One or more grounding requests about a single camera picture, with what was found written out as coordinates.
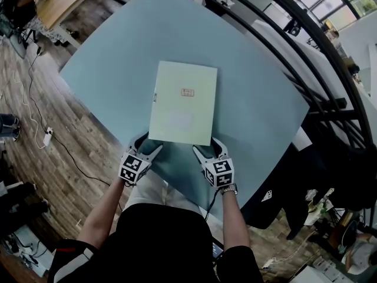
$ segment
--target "light blue table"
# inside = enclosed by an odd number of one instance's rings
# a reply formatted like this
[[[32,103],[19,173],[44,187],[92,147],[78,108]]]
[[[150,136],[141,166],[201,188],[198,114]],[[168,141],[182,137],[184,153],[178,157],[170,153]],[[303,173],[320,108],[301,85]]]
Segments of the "light blue table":
[[[148,129],[160,60],[219,69],[213,136],[233,158],[243,206],[288,148],[309,106],[257,45],[192,0],[131,0],[83,43],[61,74],[126,146]],[[145,150],[155,145],[143,144]],[[153,169],[207,209],[213,190],[191,145],[165,143]],[[211,213],[221,219],[220,198]]]

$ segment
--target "black sleeve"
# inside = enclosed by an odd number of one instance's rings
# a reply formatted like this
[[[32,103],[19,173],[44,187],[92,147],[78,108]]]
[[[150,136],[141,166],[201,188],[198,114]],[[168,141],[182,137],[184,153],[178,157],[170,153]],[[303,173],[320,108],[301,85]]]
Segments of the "black sleeve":
[[[48,283],[85,282],[90,259],[98,250],[85,242],[63,239],[59,242],[48,275]]]
[[[217,263],[220,282],[263,283],[253,251],[247,246],[229,248]]]

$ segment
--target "power strip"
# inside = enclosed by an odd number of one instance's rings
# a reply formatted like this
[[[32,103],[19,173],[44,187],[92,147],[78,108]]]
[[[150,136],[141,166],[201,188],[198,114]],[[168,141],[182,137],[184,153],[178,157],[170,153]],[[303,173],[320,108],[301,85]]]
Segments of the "power strip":
[[[45,144],[46,147],[49,145],[53,133],[54,133],[53,129],[48,127],[45,138],[43,139],[43,144]]]

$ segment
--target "light green folder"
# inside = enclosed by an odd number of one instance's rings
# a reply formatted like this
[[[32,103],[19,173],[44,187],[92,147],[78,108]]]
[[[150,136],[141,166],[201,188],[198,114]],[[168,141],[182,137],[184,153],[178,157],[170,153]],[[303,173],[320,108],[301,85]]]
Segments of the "light green folder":
[[[217,69],[160,61],[149,139],[209,146]]]

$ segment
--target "electrical cable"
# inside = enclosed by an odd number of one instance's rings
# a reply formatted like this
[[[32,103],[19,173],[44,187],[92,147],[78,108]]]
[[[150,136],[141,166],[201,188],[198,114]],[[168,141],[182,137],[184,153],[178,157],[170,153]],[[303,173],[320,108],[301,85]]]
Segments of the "electrical cable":
[[[284,261],[287,261],[287,260],[290,260],[294,257],[294,255],[296,255],[298,253],[298,251],[300,250],[300,248],[305,244],[305,242],[309,239],[310,236],[312,236],[316,231],[313,231],[309,234],[309,236],[307,236],[305,238],[305,240],[301,243],[301,245],[299,246],[299,248],[297,248],[297,250],[291,254],[291,256],[289,256],[288,258],[283,258],[283,259],[280,259],[280,260],[276,260],[276,257],[273,257],[272,259],[275,260],[275,262],[271,262],[271,264],[279,264],[279,263],[282,263]]]
[[[8,79],[8,82],[5,84],[5,86],[2,88],[2,90],[0,90],[0,100],[1,100],[1,98],[2,98],[2,96],[3,96],[3,92],[4,92],[4,90],[6,89],[6,87],[8,86],[8,84],[9,84],[10,81],[11,81],[11,78]],[[5,104],[6,104],[6,105],[8,106],[8,108],[11,110],[12,115],[15,116],[12,107],[8,104],[8,101],[6,100],[6,95],[5,95],[5,93],[4,93],[4,100],[5,100]]]
[[[214,196],[213,196],[212,202],[211,202],[211,204],[209,205],[209,207],[208,207],[208,209],[207,209],[206,221],[208,220],[208,216],[209,216],[209,214],[210,214],[210,211],[211,211],[212,206],[214,205],[214,202],[215,202],[215,200],[216,200],[216,195],[217,195],[217,193],[219,192],[219,190],[220,190],[220,189],[217,189],[216,192],[214,193]]]
[[[29,75],[29,77],[30,77],[29,98],[34,102],[34,104],[35,104],[35,106],[36,106],[36,108],[37,108],[37,110],[38,110],[39,116],[41,117],[41,127],[42,127],[43,131],[44,131],[45,133],[47,133],[47,131],[46,131],[46,130],[44,129],[44,127],[43,127],[43,120],[42,120],[43,117],[42,117],[42,114],[41,114],[41,112],[40,112],[40,110],[39,110],[39,108],[38,108],[37,102],[31,97],[31,93],[30,93],[30,89],[31,89],[31,86],[32,86],[32,84],[33,84],[33,80],[34,80],[34,78],[32,77],[32,75],[30,74],[30,70],[31,70],[31,68],[33,67],[34,62],[35,62],[35,60],[38,58],[38,56],[39,56],[39,55],[37,54],[37,56],[35,57],[33,63],[31,63],[31,65],[30,65],[30,67],[29,67],[29,70],[28,70],[28,75]]]
[[[35,104],[35,106],[36,106],[36,108],[37,108],[37,110],[38,110],[38,113],[39,113],[39,116],[40,116],[40,119],[41,119],[41,128],[43,129],[43,131],[47,134],[47,131],[44,129],[44,127],[43,127],[43,116],[42,116],[42,114],[41,114],[41,111],[39,110],[39,108],[38,108],[38,105],[37,105],[37,102],[32,98],[32,96],[31,96],[31,86],[32,86],[32,83],[33,83],[33,80],[34,80],[34,78],[33,78],[33,76],[31,75],[31,68],[33,67],[33,65],[34,65],[34,63],[35,63],[35,60],[38,58],[38,56],[39,56],[39,53],[37,54],[37,56],[35,57],[35,59],[33,60],[33,62],[31,63],[31,65],[30,65],[30,67],[29,67],[29,70],[28,70],[28,75],[30,76],[30,85],[29,85],[29,98],[34,102],[34,104]],[[37,143],[37,132],[38,132],[38,128],[39,128],[39,123],[36,121],[36,120],[34,120],[33,118],[32,118],[32,116],[31,116],[31,108],[30,108],[30,105],[29,104],[25,104],[24,103],[24,94],[25,94],[25,87],[24,87],[24,84],[23,84],[23,82],[17,82],[16,80],[15,80],[15,71],[13,71],[12,72],[13,73],[13,79],[14,79],[14,81],[16,82],[16,83],[21,83],[21,85],[22,85],[22,103],[23,103],[23,105],[26,105],[26,106],[28,106],[29,107],[29,111],[30,111],[30,119],[32,120],[32,121],[34,121],[34,122],[36,122],[37,123],[37,130],[36,130],[36,132],[35,132],[35,143],[37,144],[37,146],[38,146],[38,148],[39,149],[43,149],[44,147],[46,147],[46,145],[44,145],[43,147],[39,147],[39,145],[38,145],[38,143]],[[107,185],[107,186],[110,186],[110,184],[108,183],[108,182],[106,182],[106,181],[104,181],[104,180],[102,180],[102,179],[99,179],[99,178],[96,178],[96,177],[92,177],[92,176],[89,176],[89,175],[87,175],[87,174],[85,174],[81,169],[80,169],[80,167],[77,165],[77,163],[76,163],[76,160],[74,159],[74,157],[72,156],[72,154],[70,153],[70,151],[67,149],[67,147],[61,142],[61,141],[59,141],[58,139],[57,139],[57,137],[53,134],[52,135],[53,137],[54,137],[54,139],[60,144],[60,145],[62,145],[63,147],[64,147],[64,149],[67,151],[67,153],[68,153],[68,155],[72,158],[72,161],[74,162],[74,164],[75,164],[75,166],[76,166],[76,168],[86,177],[86,178],[89,178],[89,179],[95,179],[95,180],[97,180],[97,181],[99,181],[99,182],[102,182],[102,183],[104,183],[105,185]],[[126,184],[126,181],[124,182],[124,185],[125,185],[125,187],[130,187],[130,186],[135,186],[136,184],[135,183],[129,183],[129,182],[127,182],[127,184]]]
[[[23,248],[30,248],[31,247],[31,245],[28,245],[28,246],[24,245],[15,233],[13,233],[12,235],[14,237],[16,237],[17,241],[19,242],[19,244],[22,245]]]
[[[16,79],[15,79],[15,71],[14,71],[14,70],[12,71],[12,73],[13,73],[13,80],[14,80],[14,82],[17,83],[17,84],[21,84],[21,85],[22,85],[22,104],[25,105],[25,106],[28,106],[28,108],[29,108],[29,112],[30,112],[30,119],[31,119],[32,121],[34,121],[34,122],[37,124],[37,130],[35,131],[35,136],[34,136],[35,144],[37,144],[37,147],[38,147],[39,149],[43,149],[46,145],[40,147],[40,146],[38,145],[38,142],[37,142],[37,134],[38,134],[39,124],[38,124],[38,122],[37,122],[36,120],[34,120],[34,119],[32,118],[30,105],[24,103],[24,96],[25,96],[25,87],[24,87],[24,84],[23,84],[23,82],[17,82],[17,81],[16,81]]]
[[[45,251],[43,252],[43,253],[41,253],[39,256],[32,256],[33,258],[39,258],[40,256],[43,256],[45,253],[46,253],[46,251],[47,251],[47,248],[45,249]]]
[[[18,237],[15,234],[13,234],[13,235],[17,238],[18,242],[23,246],[22,242],[18,239]],[[36,248],[34,254],[28,254],[27,252],[21,252],[21,254],[25,254],[25,255],[28,255],[30,257],[34,257],[37,254],[37,252],[38,252],[38,248],[39,248],[39,244],[40,243],[41,243],[41,241],[39,240],[38,243],[37,243],[37,248]]]
[[[80,167],[77,165],[76,160],[74,159],[74,157],[72,156],[72,154],[70,153],[70,151],[67,149],[67,147],[65,146],[65,144],[63,144],[60,140],[58,140],[57,137],[54,134],[52,136],[54,137],[55,140],[57,140],[57,142],[59,144],[61,144],[64,147],[64,149],[65,149],[65,151],[67,151],[68,155],[71,156],[73,163],[75,164],[76,168],[82,173],[82,175],[84,175],[86,178],[95,179],[95,180],[98,180],[99,182],[103,182],[105,185],[110,186],[110,184],[108,182],[106,182],[106,181],[104,181],[102,179],[99,179],[99,178],[96,178],[96,177],[92,177],[92,176],[89,176],[89,175],[85,174],[80,169]]]

